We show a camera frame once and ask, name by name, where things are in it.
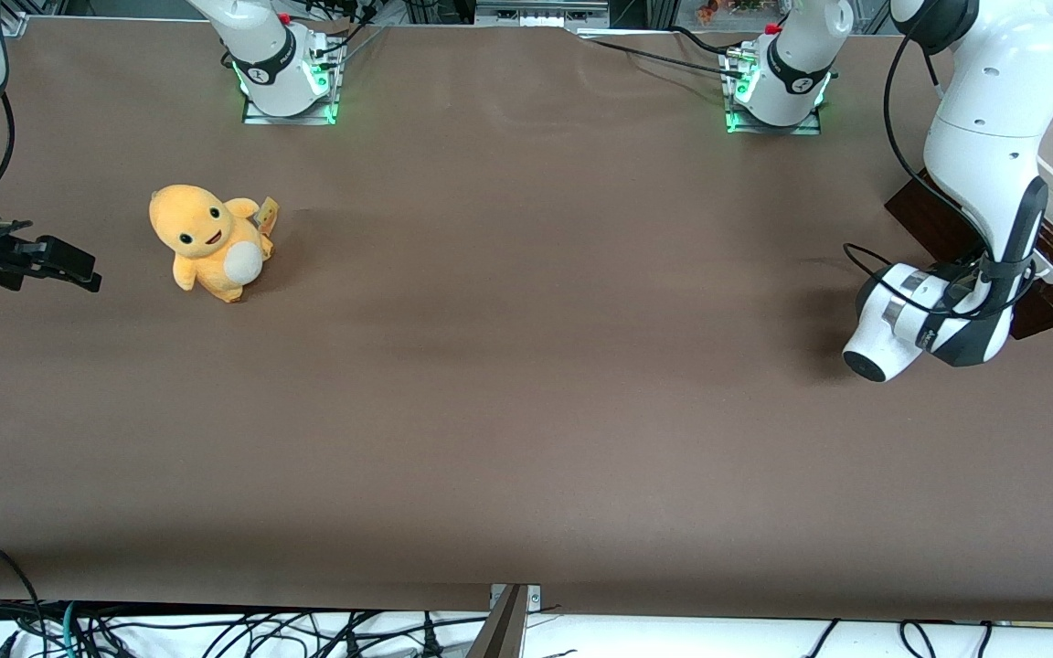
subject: cable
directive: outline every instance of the cable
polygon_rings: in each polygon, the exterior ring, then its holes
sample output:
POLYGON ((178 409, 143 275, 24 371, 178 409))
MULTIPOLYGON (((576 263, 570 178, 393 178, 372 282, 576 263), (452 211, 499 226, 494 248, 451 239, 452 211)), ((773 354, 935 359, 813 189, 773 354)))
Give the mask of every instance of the cable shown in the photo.
MULTIPOLYGON (((7 101, 7 95, 5 94, 3 94, 3 108, 5 109, 5 113, 7 113, 8 125, 12 125, 12 128, 11 128, 11 141, 8 141, 7 145, 7 156, 3 158, 3 166, 0 166, 0 171, 5 171, 5 163, 11 161, 9 154, 14 147, 14 127, 13 127, 14 120, 13 118, 11 118, 13 117, 11 113, 11 104, 7 101)), ((35 609, 35 616, 38 617, 38 627, 42 629, 43 632, 42 633, 43 655, 46 656, 47 654, 51 653, 51 647, 49 645, 47 645, 45 617, 43 617, 43 610, 42 607, 40 607, 40 604, 38 603, 38 595, 35 594, 35 586, 31 584, 31 579, 26 578, 26 574, 22 572, 22 567, 18 566, 18 562, 14 561, 14 558, 9 557, 9 555, 7 555, 7 553, 5 553, 5 551, 1 549, 0 549, 0 559, 1 561, 7 563, 7 566, 11 566, 11 570, 16 573, 16 575, 18 576, 18 580, 20 580, 20 582, 22 582, 22 586, 26 589, 26 596, 31 597, 31 604, 35 609)))
MULTIPOLYGON (((981 625, 986 629, 986 633, 981 634, 981 643, 977 645, 977 654, 974 654, 976 658, 986 658, 987 646, 990 646, 990 638, 994 636, 994 623, 992 621, 981 621, 981 625)), ((925 630, 916 621, 903 620, 899 623, 899 641, 908 650, 908 653, 912 655, 912 658, 937 658, 936 651, 932 649, 932 641, 929 640, 929 634, 925 633, 925 630), (921 655, 918 651, 910 644, 908 641, 908 626, 916 629, 916 633, 920 634, 920 640, 925 642, 925 649, 929 650, 929 655, 921 655)))
POLYGON ((994 634, 994 624, 990 621, 981 621, 981 625, 986 626, 986 633, 981 635, 981 644, 977 645, 977 658, 986 658, 986 646, 990 646, 990 636, 994 634))
MULTIPOLYGON (((932 4, 929 4, 928 7, 925 7, 923 12, 920 12, 919 16, 916 17, 916 21, 910 28, 910 34, 916 31, 916 28, 920 25, 920 21, 925 20, 925 17, 929 16, 929 12, 931 12, 933 7, 936 7, 937 4, 940 4, 940 0, 932 0, 932 4)), ((896 161, 899 162, 899 166, 905 168, 906 174, 908 174, 912 180, 918 182, 920 186, 925 187, 925 191, 928 191, 936 199, 939 199, 940 203, 949 205, 949 210, 957 213, 958 216, 961 217, 961 220, 966 221, 967 225, 973 225, 973 221, 970 220, 970 218, 960 210, 960 207, 957 206, 957 204, 950 201, 945 195, 941 195, 939 191, 933 188, 931 184, 926 182, 923 178, 920 178, 920 176, 916 174, 916 171, 910 163, 908 163, 905 158, 905 154, 901 153, 901 149, 899 149, 899 145, 896 142, 896 133, 893 129, 893 123, 891 123, 891 87, 893 86, 893 80, 896 78, 896 69, 899 67, 899 60, 905 55, 905 48, 907 48, 912 41, 910 34, 906 34, 905 38, 902 38, 901 42, 899 42, 899 46, 896 48, 896 54, 893 55, 893 61, 891 61, 891 65, 889 66, 889 76, 885 79, 885 134, 889 137, 889 146, 891 147, 891 151, 893 151, 893 155, 896 156, 896 161)))
POLYGON ((937 99, 945 99, 946 91, 940 87, 940 80, 937 79, 937 67, 932 65, 932 58, 929 56, 929 52, 920 46, 920 54, 925 55, 925 69, 929 71, 929 82, 932 83, 932 88, 937 92, 937 99))
POLYGON ((363 29, 363 27, 365 25, 367 25, 367 24, 369 24, 369 21, 360 21, 360 24, 356 25, 356 29, 352 31, 352 33, 349 33, 347 37, 343 38, 343 41, 340 41, 339 43, 336 43, 335 45, 331 46, 331 48, 324 48, 322 51, 316 51, 315 52, 315 56, 317 58, 321 58, 324 55, 327 55, 327 54, 331 54, 331 53, 335 53, 335 51, 339 51, 340 48, 343 48, 345 45, 347 45, 347 42, 351 41, 352 38, 354 38, 357 34, 359 34, 360 31, 363 29))
POLYGON ((815 641, 815 645, 811 646, 811 653, 807 654, 807 655, 803 655, 802 658, 816 658, 816 657, 818 657, 820 651, 822 651, 823 642, 828 641, 828 636, 830 636, 831 632, 833 632, 833 630, 835 630, 835 624, 837 624, 837 623, 839 623, 839 617, 835 617, 834 620, 831 620, 831 623, 828 624, 828 627, 823 629, 822 633, 819 634, 819 639, 817 641, 815 641))
MULTIPOLYGON (((1022 297, 1027 295, 1031 286, 1035 284, 1035 279, 1029 279, 1027 284, 1025 284, 1025 286, 1022 287, 1019 287, 1018 293, 1016 293, 1015 296, 1011 297, 1010 300, 999 305, 999 307, 992 308, 992 311, 988 311, 986 313, 980 313, 979 312, 980 307, 975 308, 973 312, 966 312, 966 313, 957 313, 954 312, 952 308, 950 308, 950 311, 939 311, 939 308, 929 308, 927 307, 927 305, 917 303, 912 299, 910 299, 910 296, 908 296, 906 293, 897 291, 897 288, 893 287, 889 282, 887 282, 887 280, 883 280, 882 276, 876 274, 876 272, 873 271, 872 267, 863 265, 863 262, 861 262, 860 259, 854 257, 854 255, 852 255, 853 250, 860 252, 861 254, 869 255, 874 259, 877 259, 878 261, 885 263, 886 266, 893 265, 893 262, 891 262, 889 259, 883 258, 882 255, 877 254, 872 250, 866 250, 863 248, 863 246, 856 245, 856 243, 843 242, 843 255, 848 257, 848 260, 852 261, 853 265, 859 266, 860 270, 869 276, 869 278, 874 280, 877 284, 880 284, 880 286, 883 286, 886 291, 889 291, 892 295, 895 295, 899 297, 899 299, 905 300, 905 303, 911 305, 913 308, 917 308, 918 311, 925 312, 929 315, 943 316, 945 318, 949 318, 949 320, 974 320, 974 321, 987 320, 987 318, 994 317, 995 315, 998 315, 999 313, 1007 311, 1007 308, 1012 307, 1012 305, 1018 303, 1022 299, 1022 297)), ((950 284, 957 283, 958 280, 960 279, 962 279, 962 276, 958 276, 958 278, 950 280, 950 284)))
POLYGON ((441 642, 438 641, 438 634, 433 630, 433 617, 430 617, 428 610, 425 611, 425 641, 422 642, 421 651, 422 658, 441 658, 441 653, 444 647, 441 646, 441 642))
POLYGON ((67 607, 63 610, 63 655, 67 658, 79 658, 76 655, 76 649, 72 645, 72 609, 75 607, 76 602, 67 603, 67 607))
POLYGON ((686 37, 690 38, 690 41, 693 41, 694 45, 696 45, 697 48, 701 48, 707 53, 713 53, 715 55, 724 55, 727 51, 731 48, 737 48, 737 46, 742 45, 742 42, 740 41, 736 41, 734 43, 731 43, 730 45, 710 45, 710 43, 706 43, 700 38, 698 38, 696 34, 691 33, 689 29, 686 29, 683 28, 683 26, 680 26, 678 24, 670 26, 669 32, 683 34, 686 35, 686 37))
POLYGON ((356 48, 352 48, 351 53, 349 53, 347 55, 343 56, 343 63, 346 64, 347 61, 349 61, 349 59, 355 58, 355 56, 356 56, 357 53, 359 53, 365 46, 367 46, 369 43, 372 43, 372 40, 374 38, 380 37, 381 34, 384 34, 385 29, 389 29, 389 25, 380 25, 379 28, 376 29, 376 32, 373 32, 372 34, 369 35, 367 38, 364 39, 363 43, 360 43, 360 45, 357 45, 356 48))
POLYGON ((627 45, 616 45, 615 43, 608 43, 605 41, 591 40, 591 42, 593 42, 595 45, 602 45, 605 48, 620 51, 621 53, 630 53, 632 55, 639 55, 641 56, 641 58, 656 59, 656 61, 659 62, 669 62, 670 64, 676 64, 677 66, 689 67, 690 69, 697 69, 715 75, 722 75, 726 76, 726 78, 735 78, 735 79, 742 78, 742 74, 739 74, 739 72, 722 71, 719 69, 719 67, 715 66, 706 66, 702 64, 695 64, 693 62, 684 62, 681 61, 680 59, 665 58, 664 55, 656 55, 643 51, 636 51, 635 48, 628 48, 627 45))
POLYGON ((901 641, 901 644, 903 644, 905 649, 908 650, 908 653, 912 654, 912 658, 937 658, 937 653, 932 650, 932 642, 929 641, 929 634, 926 634, 925 630, 920 627, 920 624, 916 623, 916 621, 903 620, 899 623, 899 641, 901 641), (912 649, 912 644, 908 642, 908 636, 906 634, 908 626, 916 627, 916 633, 920 634, 920 640, 925 641, 925 649, 929 650, 929 655, 920 655, 916 653, 916 649, 912 649))
POLYGON ((14 109, 11 108, 11 100, 7 99, 7 93, 3 92, 3 98, 0 101, 3 102, 3 114, 7 117, 7 147, 3 151, 3 161, 0 162, 0 180, 3 180, 3 175, 7 172, 7 166, 11 163, 11 156, 14 155, 16 126, 14 126, 14 109))
POLYGON ((301 618, 305 616, 306 615, 304 613, 300 613, 300 615, 296 615, 290 618, 290 620, 285 620, 283 621, 283 623, 280 623, 279 625, 275 626, 275 630, 273 630, 273 632, 264 634, 264 636, 260 636, 258 638, 251 638, 250 644, 246 644, 246 658, 250 658, 250 655, 254 654, 256 649, 259 649, 259 646, 266 644, 266 641, 271 640, 271 638, 280 637, 279 633, 281 633, 281 630, 287 627, 289 625, 294 624, 296 621, 301 620, 301 618))

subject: black cable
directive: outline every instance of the black cable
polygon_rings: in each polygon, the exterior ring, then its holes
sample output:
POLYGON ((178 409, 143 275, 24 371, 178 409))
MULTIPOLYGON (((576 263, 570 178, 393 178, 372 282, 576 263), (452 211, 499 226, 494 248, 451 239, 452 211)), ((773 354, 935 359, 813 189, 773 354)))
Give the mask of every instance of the black cable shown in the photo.
POLYGON ((707 53, 713 53, 715 55, 724 55, 727 51, 742 45, 742 42, 740 41, 731 43, 730 45, 710 45, 710 43, 706 43, 704 41, 702 41, 696 34, 691 33, 689 29, 686 29, 683 28, 683 26, 680 26, 678 24, 670 26, 669 32, 683 34, 686 35, 686 37, 690 38, 690 41, 693 41, 694 45, 696 45, 697 48, 701 48, 707 53))
POLYGON ((3 92, 3 98, 0 101, 3 102, 3 113, 7 117, 7 147, 3 151, 3 161, 0 162, 0 180, 3 180, 3 175, 7 172, 7 166, 11 163, 11 156, 14 154, 16 126, 14 126, 14 109, 11 108, 11 100, 7 99, 7 93, 3 92))
POLYGON ((433 617, 430 616, 428 610, 425 611, 425 641, 422 642, 421 646, 423 647, 421 655, 425 658, 441 658, 444 651, 441 642, 438 641, 438 634, 433 630, 433 617))
POLYGON ((250 658, 250 655, 254 654, 255 651, 259 649, 259 646, 266 644, 266 641, 271 640, 271 638, 280 637, 279 634, 283 632, 283 629, 294 624, 296 621, 301 620, 301 618, 305 616, 306 616, 305 613, 300 613, 300 615, 296 615, 290 618, 290 620, 282 621, 279 625, 275 626, 275 630, 273 630, 273 632, 264 634, 264 636, 259 636, 258 638, 252 638, 250 644, 246 644, 246 658, 250 658))
MULTIPOLYGON (((1031 286, 1035 284, 1035 279, 1029 279, 1027 284, 1025 284, 1025 286, 1020 286, 1018 293, 1016 293, 1015 296, 1011 297, 1010 300, 999 305, 999 307, 992 308, 992 311, 988 311, 986 313, 979 312, 979 308, 981 307, 975 308, 973 312, 966 312, 966 313, 957 313, 954 312, 952 308, 950 308, 950 311, 939 311, 939 308, 929 308, 927 307, 927 305, 917 303, 912 299, 910 299, 910 296, 908 296, 906 293, 897 291, 897 288, 895 288, 893 284, 890 284, 889 282, 887 282, 887 280, 883 280, 882 276, 876 274, 876 272, 872 270, 872 267, 863 265, 863 262, 861 262, 860 259, 854 257, 854 255, 852 255, 853 250, 860 252, 861 254, 869 255, 874 259, 877 259, 878 261, 885 263, 886 266, 893 265, 893 262, 891 262, 889 259, 883 258, 882 255, 877 254, 872 250, 866 250, 863 248, 863 246, 856 245, 856 243, 843 242, 843 255, 848 257, 848 260, 852 261, 853 265, 859 266, 865 274, 867 274, 877 284, 883 286, 886 291, 889 291, 892 295, 895 295, 899 297, 899 299, 905 300, 905 303, 911 305, 913 308, 917 308, 918 311, 925 312, 929 315, 943 316, 949 318, 949 320, 975 320, 975 321, 987 320, 987 318, 994 317, 995 315, 998 315, 999 313, 1007 311, 1007 308, 1012 307, 1012 305, 1018 303, 1022 299, 1022 297, 1027 295, 1031 286)), ((950 284, 957 283, 958 280, 960 279, 961 276, 958 276, 958 278, 953 279, 952 282, 950 282, 950 284)))
POLYGON ((100 658, 100 647, 96 646, 96 639, 93 637, 91 620, 87 622, 87 633, 84 633, 84 630, 80 627, 79 620, 72 620, 72 635, 75 636, 76 641, 83 646, 84 654, 91 655, 91 658, 100 658))
POLYGON ((831 623, 828 624, 828 627, 823 629, 822 633, 819 634, 819 639, 817 641, 815 641, 815 645, 811 646, 811 653, 807 654, 807 655, 803 655, 802 658, 816 658, 816 657, 818 657, 820 651, 822 651, 823 642, 828 641, 828 636, 830 636, 831 632, 833 632, 833 630, 835 630, 835 624, 837 624, 837 623, 839 623, 839 617, 835 617, 834 620, 831 620, 831 623))
POLYGON ((929 82, 931 82, 933 86, 940 88, 940 80, 937 79, 937 67, 932 65, 932 58, 929 56, 929 52, 922 46, 922 48, 920 48, 920 54, 925 55, 925 69, 929 71, 929 82))
POLYGON ((339 43, 337 43, 337 45, 331 46, 331 48, 324 48, 322 51, 316 51, 315 52, 315 56, 317 58, 321 58, 324 55, 327 55, 327 54, 331 54, 331 53, 335 53, 335 51, 339 51, 340 48, 343 48, 345 45, 347 45, 347 42, 351 41, 352 38, 354 38, 357 34, 359 34, 360 31, 363 29, 363 27, 365 25, 367 25, 367 24, 369 24, 369 21, 360 21, 360 24, 356 25, 356 29, 354 29, 351 33, 349 33, 347 37, 343 38, 343 41, 340 41, 339 43))
POLYGON ((327 658, 327 655, 331 655, 331 653, 336 650, 336 646, 339 645, 340 641, 343 641, 343 638, 347 636, 347 633, 354 632, 354 630, 356 630, 356 627, 360 624, 363 624, 364 621, 371 620, 371 618, 376 617, 380 613, 377 612, 367 612, 360 613, 360 616, 356 617, 356 613, 352 613, 347 618, 347 624, 343 625, 342 629, 339 629, 339 633, 337 633, 334 638, 331 638, 331 642, 327 642, 326 645, 317 651, 315 658, 327 658))
POLYGON ((608 43, 605 41, 596 41, 594 40, 594 38, 591 40, 591 42, 593 42, 595 45, 602 45, 605 48, 620 51, 621 53, 630 53, 632 55, 639 55, 641 56, 641 58, 656 59, 656 61, 659 62, 669 62, 670 64, 676 64, 677 66, 689 67, 690 69, 703 71, 715 75, 723 75, 727 76, 727 78, 735 78, 735 79, 742 78, 742 74, 739 74, 739 72, 722 71, 719 69, 719 67, 715 66, 706 66, 702 64, 695 64, 693 62, 684 62, 681 61, 680 59, 665 58, 664 55, 656 55, 654 53, 636 51, 635 48, 628 48, 627 45, 616 45, 615 43, 608 43))
MULTIPOLYGON (((3 174, 5 168, 7 168, 5 167, 5 165, 7 165, 7 163, 11 162, 11 152, 14 149, 14 115, 11 112, 11 103, 7 101, 7 95, 5 94, 3 94, 3 109, 5 109, 5 113, 7 113, 7 125, 11 126, 11 137, 9 141, 7 142, 7 153, 5 153, 5 156, 3 158, 3 165, 0 165, 0 178, 3 178, 3 176, 1 175, 3 174)), ((26 589, 26 596, 31 597, 31 604, 35 610, 35 616, 38 617, 38 625, 40 626, 40 629, 42 629, 43 632, 43 655, 46 656, 47 653, 51 653, 51 647, 47 646, 46 624, 45 624, 46 617, 43 616, 43 610, 38 603, 38 595, 35 594, 35 586, 31 584, 31 579, 26 578, 26 574, 22 572, 22 567, 18 566, 18 562, 14 561, 14 558, 7 555, 7 551, 3 551, 0 549, 0 559, 1 561, 7 563, 7 566, 11 566, 11 570, 16 573, 16 576, 18 576, 18 580, 20 580, 20 582, 22 582, 22 586, 26 589)))
POLYGON ((908 653, 912 654, 912 658, 937 658, 936 651, 932 650, 932 641, 929 641, 929 634, 926 634, 925 630, 920 627, 920 624, 916 623, 916 621, 903 620, 899 623, 899 641, 901 641, 901 644, 903 644, 905 649, 908 650, 908 653), (929 655, 920 655, 916 653, 916 649, 912 649, 912 644, 908 642, 908 636, 906 634, 906 632, 908 632, 908 626, 916 627, 916 633, 920 634, 920 640, 925 641, 925 649, 929 650, 929 655))
POLYGON ((218 634, 218 637, 214 638, 214 641, 210 642, 210 646, 205 647, 205 651, 202 651, 201 658, 207 658, 208 655, 210 655, 210 653, 211 653, 211 651, 213 651, 214 647, 216 647, 218 645, 218 642, 222 641, 222 638, 225 637, 225 634, 229 634, 229 633, 233 632, 234 626, 237 626, 238 624, 245 624, 250 619, 251 619, 250 615, 242 615, 241 620, 235 621, 235 623, 230 624, 229 626, 226 626, 226 629, 223 630, 222 633, 218 634))
MULTIPOLYGON (((920 25, 920 21, 925 20, 925 17, 929 16, 929 12, 931 12, 933 7, 936 7, 937 4, 940 4, 940 0, 933 0, 932 4, 929 4, 928 7, 925 7, 923 12, 920 12, 919 16, 916 17, 916 21, 910 28, 910 34, 916 31, 916 28, 920 25)), ((905 55, 905 48, 907 48, 912 41, 910 34, 906 34, 905 38, 902 38, 901 42, 899 42, 899 46, 896 48, 896 54, 893 55, 893 61, 891 61, 891 65, 889 66, 889 76, 885 78, 885 134, 889 137, 889 146, 891 147, 891 151, 893 151, 893 155, 896 156, 896 161, 899 162, 899 166, 905 168, 906 174, 908 174, 912 180, 918 182, 920 186, 925 187, 925 191, 928 191, 936 199, 940 200, 940 203, 949 205, 949 210, 958 214, 958 216, 961 217, 961 220, 966 221, 967 225, 973 225, 973 221, 970 220, 970 218, 957 206, 957 204, 950 201, 945 195, 941 195, 939 191, 933 188, 931 184, 926 182, 923 178, 920 178, 920 176, 916 174, 916 171, 910 163, 908 163, 908 159, 905 158, 905 154, 901 153, 899 144, 896 142, 896 133, 893 129, 893 123, 891 123, 891 87, 893 86, 893 80, 896 78, 896 69, 899 67, 899 60, 901 59, 901 56, 905 55)))
POLYGON ((990 636, 994 634, 994 624, 990 621, 981 621, 981 625, 986 626, 986 633, 981 635, 981 644, 977 645, 977 658, 986 658, 986 646, 990 646, 990 636))

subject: wire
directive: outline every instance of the wire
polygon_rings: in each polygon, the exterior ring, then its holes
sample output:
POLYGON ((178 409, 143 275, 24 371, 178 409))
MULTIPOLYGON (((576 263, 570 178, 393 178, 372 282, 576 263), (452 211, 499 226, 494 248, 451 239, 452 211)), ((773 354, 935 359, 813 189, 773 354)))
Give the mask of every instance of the wire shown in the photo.
POLYGON ((833 632, 833 630, 835 630, 835 624, 837 624, 837 623, 839 623, 839 617, 835 617, 834 620, 831 620, 831 623, 828 624, 828 627, 823 629, 822 633, 819 634, 819 639, 817 641, 815 641, 815 645, 813 647, 811 647, 811 654, 803 655, 802 658, 816 658, 816 657, 818 657, 820 651, 822 651, 823 642, 828 641, 828 636, 830 636, 831 632, 833 632))
MULTIPOLYGON (((986 650, 987 646, 990 646, 990 638, 994 636, 994 623, 992 621, 981 621, 981 625, 986 629, 986 633, 981 634, 981 643, 977 645, 977 654, 974 654, 976 658, 986 658, 986 650)), ((912 658, 937 658, 936 651, 932 649, 932 641, 929 640, 929 634, 925 633, 925 629, 916 623, 916 621, 903 620, 899 623, 899 641, 908 650, 908 653, 912 655, 912 658), (915 627, 916 633, 920 634, 920 640, 925 642, 925 649, 929 651, 929 655, 921 655, 908 641, 908 626, 915 627)))
POLYGON ((67 658, 77 658, 75 646, 72 645, 72 609, 75 607, 76 603, 67 603, 67 607, 63 610, 63 654, 67 658))
MULTIPOLYGON (((5 95, 5 94, 3 94, 3 103, 4 103, 3 104, 3 108, 5 109, 5 113, 7 113, 7 117, 12 117, 12 115, 11 115, 11 104, 7 103, 7 95, 5 95)), ((13 144, 14 144, 14 127, 13 127, 14 126, 14 120, 13 120, 13 118, 8 118, 8 125, 12 125, 12 129, 11 129, 12 138, 11 138, 11 142, 8 142, 8 146, 7 146, 7 156, 5 156, 5 158, 3 159, 4 163, 11 161, 9 154, 11 154, 11 151, 13 149, 13 144)), ((0 170, 5 170, 5 166, 0 166, 0 170)), ((42 633, 42 636, 43 636, 43 655, 46 656, 47 654, 51 653, 51 647, 47 646, 47 637, 46 637, 46 631, 45 631, 45 617, 43 617, 43 609, 38 603, 38 595, 35 594, 35 586, 33 584, 31 584, 31 579, 26 578, 26 574, 24 574, 24 572, 22 572, 22 567, 18 566, 18 562, 14 561, 14 558, 12 558, 12 557, 9 557, 9 555, 7 555, 7 551, 3 551, 3 550, 0 549, 0 559, 1 559, 1 561, 7 563, 7 566, 11 566, 11 570, 16 573, 16 576, 18 576, 18 580, 20 580, 20 582, 22 582, 22 586, 26 589, 26 596, 31 597, 31 604, 35 609, 35 616, 38 617, 38 625, 40 626, 40 629, 43 629, 43 633, 42 633)))
POLYGON ((908 650, 908 653, 912 654, 912 658, 937 658, 936 651, 932 650, 932 641, 929 641, 929 634, 926 634, 925 630, 920 627, 920 624, 916 623, 916 621, 903 620, 899 623, 899 641, 901 641, 901 644, 903 644, 905 649, 908 650), (916 649, 912 649, 912 644, 908 642, 908 636, 906 634, 908 632, 908 626, 916 627, 916 633, 920 634, 920 640, 925 641, 925 649, 929 650, 929 655, 920 655, 916 653, 916 649))
POLYGON ((990 636, 994 634, 994 624, 990 621, 981 621, 981 625, 986 626, 986 633, 981 634, 981 644, 977 645, 977 658, 986 658, 986 646, 990 646, 990 636))
POLYGON ((354 38, 357 34, 359 34, 360 31, 363 29, 363 27, 365 25, 367 25, 367 24, 369 24, 369 21, 360 21, 360 24, 356 25, 356 29, 352 31, 352 33, 349 33, 347 37, 343 38, 343 41, 340 41, 339 43, 336 43, 335 45, 331 46, 331 48, 324 48, 322 51, 316 51, 315 52, 315 56, 317 58, 321 58, 324 55, 327 55, 327 54, 331 54, 331 53, 335 53, 335 51, 339 51, 340 48, 343 48, 345 45, 347 45, 347 42, 351 41, 352 38, 354 38))
POLYGON ((899 60, 905 55, 905 48, 907 48, 912 41, 911 34, 916 31, 920 21, 925 20, 925 17, 929 16, 929 12, 931 12, 933 7, 936 7, 937 4, 940 4, 940 0, 932 0, 932 4, 929 4, 928 7, 925 8, 918 17, 916 17, 916 21, 910 28, 910 34, 905 35, 905 38, 902 38, 901 42, 899 42, 898 48, 896 48, 896 54, 893 55, 893 61, 891 61, 891 65, 889 66, 889 76, 885 79, 885 134, 889 137, 889 146, 891 147, 891 151, 893 151, 893 155, 896 156, 896 161, 899 162, 899 166, 905 168, 906 174, 908 174, 912 180, 918 182, 920 186, 925 187, 925 191, 928 191, 936 199, 939 199, 940 203, 949 205, 949 210, 957 213, 958 216, 966 221, 967 225, 973 225, 973 221, 965 214, 965 212, 960 210, 960 207, 957 206, 957 204, 950 201, 945 195, 941 195, 939 191, 936 191, 936 188, 933 188, 932 185, 926 182, 923 178, 920 178, 912 165, 908 163, 908 159, 905 158, 905 154, 901 153, 899 144, 896 142, 896 133, 893 129, 893 121, 891 121, 891 87, 893 86, 893 80, 896 78, 896 69, 899 67, 899 60))
POLYGON ((678 24, 670 26, 669 32, 683 34, 686 35, 686 37, 690 38, 690 41, 693 41, 694 45, 696 45, 697 48, 701 48, 707 53, 713 53, 715 55, 724 55, 727 51, 731 48, 737 48, 737 46, 742 45, 742 42, 740 41, 735 41, 730 45, 710 45, 710 43, 706 43, 704 41, 702 41, 696 34, 691 33, 689 29, 686 29, 683 28, 683 26, 680 26, 678 24))
POLYGON ((363 43, 360 43, 360 45, 357 45, 356 48, 352 48, 351 53, 349 53, 346 56, 343 56, 343 63, 346 64, 347 63, 347 59, 355 58, 355 56, 356 56, 357 53, 359 53, 360 51, 362 51, 369 43, 372 43, 372 40, 374 38, 380 37, 381 34, 384 34, 385 29, 389 29, 388 25, 380 25, 379 28, 376 29, 376 32, 373 32, 372 34, 369 35, 367 38, 364 39, 363 43))
POLYGON ((3 161, 0 162, 0 180, 3 180, 3 175, 7 172, 7 166, 11 165, 11 156, 14 155, 16 125, 14 125, 14 109, 11 108, 11 99, 7 99, 7 93, 3 92, 0 101, 3 102, 3 114, 7 117, 7 147, 3 151, 3 161))
MULTIPOLYGON (((887 282, 887 280, 883 280, 880 274, 877 274, 875 271, 873 271, 872 267, 863 265, 863 262, 861 262, 860 259, 857 259, 856 257, 854 257, 854 255, 852 255, 852 251, 857 251, 860 252, 861 254, 869 255, 870 257, 885 263, 886 266, 893 265, 893 262, 891 262, 889 259, 883 258, 882 255, 877 254, 872 250, 866 250, 863 248, 863 246, 856 245, 856 243, 843 242, 843 255, 848 257, 848 260, 852 261, 853 265, 859 266, 865 274, 867 274, 877 284, 883 286, 886 291, 889 291, 892 295, 895 295, 899 297, 899 299, 905 300, 905 303, 907 305, 911 305, 913 308, 917 308, 918 311, 925 312, 929 315, 943 316, 949 318, 949 320, 974 320, 974 321, 987 320, 987 318, 994 317, 995 315, 998 315, 999 313, 1007 311, 1007 308, 1012 307, 1012 305, 1018 303, 1022 299, 1022 297, 1027 295, 1031 286, 1035 284, 1035 279, 1029 279, 1027 284, 1025 284, 1025 286, 1022 287, 1019 287, 1018 293, 1016 293, 1015 296, 1011 297, 1010 300, 999 305, 999 307, 992 308, 992 311, 988 311, 986 313, 980 313, 979 311, 980 307, 975 308, 973 312, 966 312, 966 313, 957 313, 954 312, 952 308, 949 308, 949 311, 940 311, 940 308, 929 308, 927 307, 927 305, 913 301, 911 297, 906 293, 897 291, 897 288, 893 287, 889 282, 887 282)), ((950 286, 954 283, 959 282, 960 279, 962 279, 962 276, 957 276, 956 279, 950 280, 950 286)))
POLYGON ((722 76, 726 76, 726 78, 735 78, 735 79, 736 78, 742 78, 742 74, 739 74, 739 72, 723 71, 723 69, 719 69, 719 67, 715 67, 715 66, 706 66, 706 65, 702 65, 702 64, 695 64, 693 62, 684 62, 684 61, 681 61, 680 59, 665 58, 664 55, 656 55, 656 54, 647 53, 647 52, 643 52, 643 51, 636 51, 635 48, 628 48, 627 45, 616 45, 615 43, 608 43, 605 41, 591 40, 591 42, 593 42, 595 45, 602 45, 605 48, 611 48, 611 49, 614 49, 614 51, 620 51, 621 53, 630 53, 632 55, 639 55, 639 56, 641 56, 641 58, 656 59, 656 61, 659 61, 659 62, 669 62, 670 64, 676 64, 677 66, 689 67, 690 69, 697 69, 697 71, 703 71, 703 72, 715 74, 715 75, 722 75, 722 76))
POLYGON ((932 83, 932 87, 937 92, 937 99, 945 99, 946 91, 940 87, 940 80, 937 79, 937 67, 932 65, 932 58, 929 56, 929 52, 920 46, 920 54, 925 55, 925 69, 929 72, 929 82, 932 83))

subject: stuffed animal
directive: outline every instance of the stuffed animal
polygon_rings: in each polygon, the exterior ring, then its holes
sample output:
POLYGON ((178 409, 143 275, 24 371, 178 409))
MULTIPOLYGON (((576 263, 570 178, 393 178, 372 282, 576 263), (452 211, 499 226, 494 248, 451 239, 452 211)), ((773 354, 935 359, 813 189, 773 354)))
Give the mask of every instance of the stuffed animal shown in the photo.
POLYGON ((199 280, 223 302, 241 300, 242 286, 262 272, 275 251, 269 236, 277 217, 279 205, 269 197, 262 207, 251 199, 223 204, 193 184, 171 184, 148 203, 157 237, 176 254, 173 280, 183 291, 199 280))

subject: connector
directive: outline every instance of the connector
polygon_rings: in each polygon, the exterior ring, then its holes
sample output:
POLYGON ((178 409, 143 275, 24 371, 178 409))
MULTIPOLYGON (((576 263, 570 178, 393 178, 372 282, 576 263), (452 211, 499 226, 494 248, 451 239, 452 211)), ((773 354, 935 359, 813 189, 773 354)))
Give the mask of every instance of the connector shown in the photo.
POLYGON ((11 658, 11 651, 14 649, 14 641, 18 640, 18 632, 11 634, 11 637, 0 646, 0 658, 11 658))
POLYGON ((425 649, 421 650, 423 658, 441 658, 444 647, 438 641, 438 634, 433 630, 433 620, 430 613, 425 613, 425 649))

